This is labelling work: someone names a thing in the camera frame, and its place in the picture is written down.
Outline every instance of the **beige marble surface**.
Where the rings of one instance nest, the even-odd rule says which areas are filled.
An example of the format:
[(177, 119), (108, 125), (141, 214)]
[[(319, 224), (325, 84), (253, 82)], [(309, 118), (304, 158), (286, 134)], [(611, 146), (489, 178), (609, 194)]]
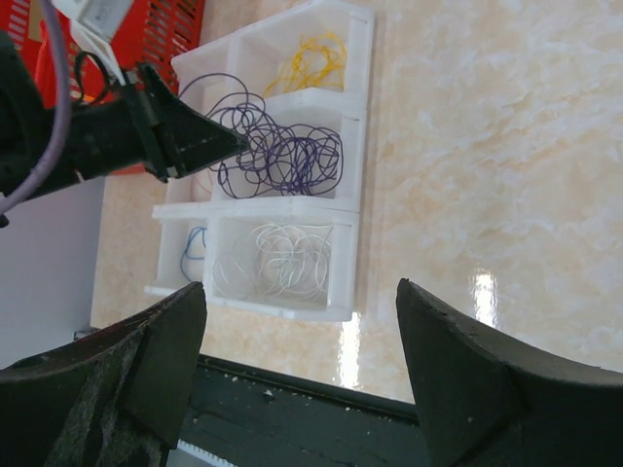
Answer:
[[(207, 1), (205, 41), (301, 3)], [(359, 0), (377, 10), (357, 312), (211, 307), (202, 351), (411, 401), (395, 287), (623, 371), (623, 1)], [(93, 325), (136, 312), (160, 229), (148, 176), (107, 181)]]

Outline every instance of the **red plastic crate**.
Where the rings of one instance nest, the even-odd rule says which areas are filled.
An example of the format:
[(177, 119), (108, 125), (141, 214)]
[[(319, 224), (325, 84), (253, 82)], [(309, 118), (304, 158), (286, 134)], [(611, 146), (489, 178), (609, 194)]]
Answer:
[[(28, 71), (35, 77), (46, 106), (54, 106), (54, 68), (49, 46), (28, 38), (30, 4), (37, 0), (0, 0), (0, 28), (9, 31), (21, 53)], [(113, 38), (112, 47), (122, 68), (131, 69), (137, 61), (152, 63), (173, 92), (177, 92), (177, 80), (170, 60), (199, 45), (205, 0), (134, 0), (124, 22)], [(69, 21), (60, 16), (67, 42), (70, 70), (80, 50), (69, 35)], [(42, 31), (45, 41), (45, 30)], [(94, 97), (102, 89), (103, 82), (96, 66), (90, 60), (82, 68), (83, 84), (87, 96)], [(72, 90), (77, 86), (72, 76)], [(117, 173), (141, 171), (132, 167)]]

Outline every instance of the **purple wire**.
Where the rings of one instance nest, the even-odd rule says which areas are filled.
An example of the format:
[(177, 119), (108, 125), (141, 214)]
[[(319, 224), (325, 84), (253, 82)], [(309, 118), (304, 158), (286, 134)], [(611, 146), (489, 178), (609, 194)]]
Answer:
[[(214, 169), (217, 182), (230, 198), (255, 198), (270, 192), (317, 197), (338, 186), (342, 181), (344, 154), (336, 131), (309, 125), (279, 125), (266, 112), (262, 96), (249, 92), (239, 78), (227, 73), (199, 76), (180, 92), (180, 97), (197, 81), (214, 77), (234, 79), (243, 88), (223, 96), (205, 115), (249, 141), (247, 152), (221, 162)], [(240, 98), (243, 101), (238, 104), (225, 105)], [(242, 172), (247, 193), (239, 193), (232, 186), (231, 176), (236, 171)]]
[(52, 136), (43, 155), (30, 171), (26, 179), (6, 198), (0, 199), (0, 216), (21, 202), (27, 200), (48, 178), (55, 168), (65, 147), (71, 120), (71, 99), (69, 95), (69, 64), (56, 9), (51, 0), (40, 0), (41, 11), (48, 26), (52, 44), (52, 56), (56, 78), (56, 110)]

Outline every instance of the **purple cable sheath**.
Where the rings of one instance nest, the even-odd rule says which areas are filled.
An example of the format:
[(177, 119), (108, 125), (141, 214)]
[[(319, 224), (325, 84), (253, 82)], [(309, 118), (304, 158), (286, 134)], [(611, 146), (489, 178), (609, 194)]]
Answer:
[[(230, 198), (254, 198), (270, 192), (317, 197), (334, 190), (344, 170), (342, 140), (336, 131), (303, 124), (279, 125), (266, 112), (262, 96), (249, 92), (243, 81), (227, 73), (195, 78), (180, 97), (199, 80), (224, 77), (236, 80), (243, 91), (221, 97), (205, 116), (249, 141), (248, 151), (213, 168), (225, 193)], [(245, 193), (232, 186), (235, 175), (246, 182)]]
[(48, 178), (55, 168), (62, 150), (65, 147), (69, 124), (71, 120), (71, 98), (69, 95), (69, 64), (67, 51), (56, 16), (56, 9), (51, 0), (39, 0), (43, 18), (48, 26), (48, 34), (52, 44), (52, 55), (56, 77), (56, 110), (52, 136), (48, 147), (30, 171), (26, 179), (21, 182), (10, 195), (0, 198), (0, 215), (5, 214), (19, 203), (27, 200), (39, 186)]

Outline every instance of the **purple cable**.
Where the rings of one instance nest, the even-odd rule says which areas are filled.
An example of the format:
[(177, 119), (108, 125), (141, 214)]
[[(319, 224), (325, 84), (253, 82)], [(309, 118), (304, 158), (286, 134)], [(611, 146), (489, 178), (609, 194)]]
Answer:
[(56, 77), (56, 110), (52, 136), (43, 155), (30, 171), (26, 179), (21, 182), (10, 195), (0, 199), (0, 216), (19, 203), (27, 200), (37, 188), (48, 178), (55, 168), (67, 140), (71, 119), (71, 98), (69, 95), (69, 64), (67, 51), (63, 40), (60, 24), (56, 16), (56, 9), (51, 0), (39, 0), (43, 18), (48, 26), (48, 34), (52, 45), (52, 56), (55, 65)]
[[(215, 169), (217, 182), (230, 198), (255, 198), (269, 192), (317, 197), (336, 188), (344, 169), (342, 140), (336, 131), (309, 125), (279, 125), (266, 112), (266, 101), (227, 73), (199, 76), (181, 91), (180, 97), (197, 81), (214, 77), (234, 79), (244, 89), (225, 95), (206, 114), (249, 142), (248, 151), (221, 162)], [(239, 104), (225, 104), (241, 98)], [(232, 186), (231, 177), (237, 171), (246, 182), (245, 193)]]

